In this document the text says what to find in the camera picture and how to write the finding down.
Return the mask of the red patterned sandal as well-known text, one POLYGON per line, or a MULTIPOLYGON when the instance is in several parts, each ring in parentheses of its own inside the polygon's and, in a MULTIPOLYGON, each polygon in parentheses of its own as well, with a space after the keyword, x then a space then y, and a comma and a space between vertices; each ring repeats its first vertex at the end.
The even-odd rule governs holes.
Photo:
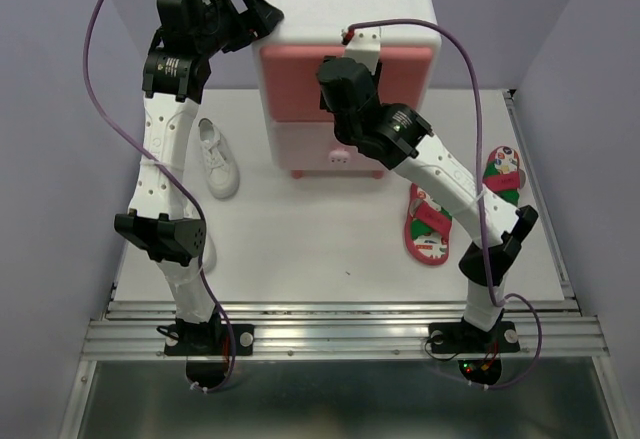
POLYGON ((525 182, 526 174, 516 149, 500 146, 491 152, 483 174, 483 183, 490 191, 517 206, 525 182))
POLYGON ((428 193, 411 184, 404 224, 407 252, 427 266, 440 266, 449 258, 452 216, 428 193))

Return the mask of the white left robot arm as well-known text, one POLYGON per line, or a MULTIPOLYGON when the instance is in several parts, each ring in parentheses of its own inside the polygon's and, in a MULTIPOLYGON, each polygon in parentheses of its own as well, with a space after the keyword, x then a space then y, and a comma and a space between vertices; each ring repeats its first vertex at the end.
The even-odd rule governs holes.
POLYGON ((199 352, 215 351, 223 330, 200 270, 207 237, 201 212, 182 184, 191 127, 211 74, 210 60, 268 36, 283 12, 266 0, 157 0, 160 26, 143 67, 145 132, 136 189, 116 231, 144 251, 164 274, 176 318, 191 323, 188 341, 199 352))

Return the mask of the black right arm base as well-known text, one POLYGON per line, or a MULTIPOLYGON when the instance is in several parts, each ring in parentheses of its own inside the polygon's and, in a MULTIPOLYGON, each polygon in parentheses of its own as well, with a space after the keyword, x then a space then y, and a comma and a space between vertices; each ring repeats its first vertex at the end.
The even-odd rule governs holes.
POLYGON ((521 350, 515 324, 500 320, 490 331, 482 331, 464 320, 434 322, 428 327, 427 350, 435 355, 469 355, 521 350))

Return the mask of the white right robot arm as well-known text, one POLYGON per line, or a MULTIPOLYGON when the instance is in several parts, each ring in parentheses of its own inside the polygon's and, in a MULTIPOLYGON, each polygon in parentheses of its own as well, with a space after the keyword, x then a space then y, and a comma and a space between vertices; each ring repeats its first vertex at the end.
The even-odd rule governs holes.
POLYGON ((496 337, 503 280, 538 219, 531 206, 508 203, 474 176, 411 107, 380 101, 373 75, 347 57, 327 57, 316 78, 334 135, 365 157, 427 192, 471 238, 459 262, 468 280, 460 337, 482 349, 496 337))

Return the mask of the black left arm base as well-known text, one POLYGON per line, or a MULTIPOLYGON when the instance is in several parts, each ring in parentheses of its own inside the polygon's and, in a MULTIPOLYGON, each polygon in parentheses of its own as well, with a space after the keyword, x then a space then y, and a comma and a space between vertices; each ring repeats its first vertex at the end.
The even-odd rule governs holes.
POLYGON ((219 316, 198 324, 176 319, 172 324, 157 326, 156 331, 164 337, 164 354, 170 357, 231 357, 232 339, 235 340, 236 356, 253 354, 255 327, 252 324, 232 324, 228 328, 219 316))

